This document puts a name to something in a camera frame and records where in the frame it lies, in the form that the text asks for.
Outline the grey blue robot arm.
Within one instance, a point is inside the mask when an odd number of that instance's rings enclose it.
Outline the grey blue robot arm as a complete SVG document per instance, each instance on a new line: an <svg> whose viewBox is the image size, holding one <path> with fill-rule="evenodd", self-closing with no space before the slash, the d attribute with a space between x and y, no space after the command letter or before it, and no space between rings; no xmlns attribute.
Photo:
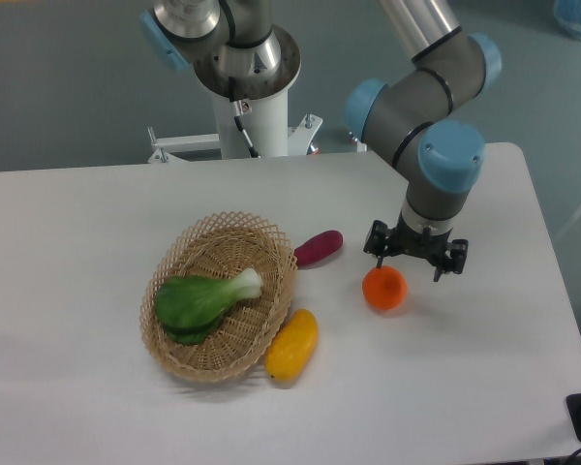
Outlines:
<svg viewBox="0 0 581 465"><path fill-rule="evenodd" d="M364 250L407 255L437 275L463 271L469 243L451 231L484 161L485 142L452 113L500 75L497 46L468 35L444 1L385 1L385 16L413 62L395 84L367 79L344 107L350 133L408 183L397 224L375 221ZM294 38L267 1L156 1L139 18L171 69L193 69L215 106L224 158L288 156L288 91L301 67Z"/></svg>

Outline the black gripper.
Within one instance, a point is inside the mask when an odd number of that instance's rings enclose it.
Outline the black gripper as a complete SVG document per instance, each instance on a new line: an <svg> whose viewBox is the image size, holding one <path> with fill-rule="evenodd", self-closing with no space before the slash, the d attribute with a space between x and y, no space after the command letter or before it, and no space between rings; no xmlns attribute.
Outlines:
<svg viewBox="0 0 581 465"><path fill-rule="evenodd" d="M454 239L448 242L451 231L452 229L440 233L432 230L418 232L400 214L391 234L386 223L374 220L365 238L363 252L373 256L377 261L376 268L381 268L389 244L391 257L407 255L432 262L435 268L433 281L439 282L444 274L462 274L468 257L469 241Z"/></svg>

